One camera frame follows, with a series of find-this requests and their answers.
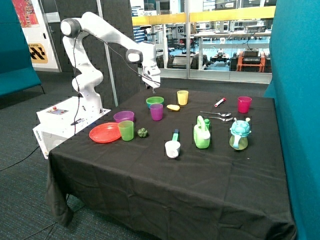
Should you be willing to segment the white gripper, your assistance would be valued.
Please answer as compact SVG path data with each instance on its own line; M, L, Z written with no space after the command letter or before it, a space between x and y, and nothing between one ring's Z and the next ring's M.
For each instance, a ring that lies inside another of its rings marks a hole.
M152 87L152 93L155 94L154 88L161 86L161 71L157 65L143 65L142 66L142 80L146 84L146 89Z

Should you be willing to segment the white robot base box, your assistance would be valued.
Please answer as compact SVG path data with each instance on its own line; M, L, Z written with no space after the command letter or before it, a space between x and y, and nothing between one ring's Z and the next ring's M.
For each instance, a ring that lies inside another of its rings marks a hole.
M33 128L34 136L45 159L49 152L82 131L84 128L109 113L111 110L103 107L94 108L85 98L72 96L44 110L38 111L40 124ZM73 121L84 121L71 125Z

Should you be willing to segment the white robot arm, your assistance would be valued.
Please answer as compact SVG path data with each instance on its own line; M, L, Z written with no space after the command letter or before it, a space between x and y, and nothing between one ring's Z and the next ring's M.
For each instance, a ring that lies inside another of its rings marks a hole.
M95 86L103 80L103 74L89 60L83 47L83 38L92 35L108 44L119 44L127 49L126 60L142 65L142 80L152 88L161 85L161 71L156 62L156 46L149 41L137 43L114 28L100 16L85 12L81 18L66 18L61 22L64 49L73 67L81 74L72 80L73 88L84 98L84 109L89 115L101 114L103 110L100 95Z

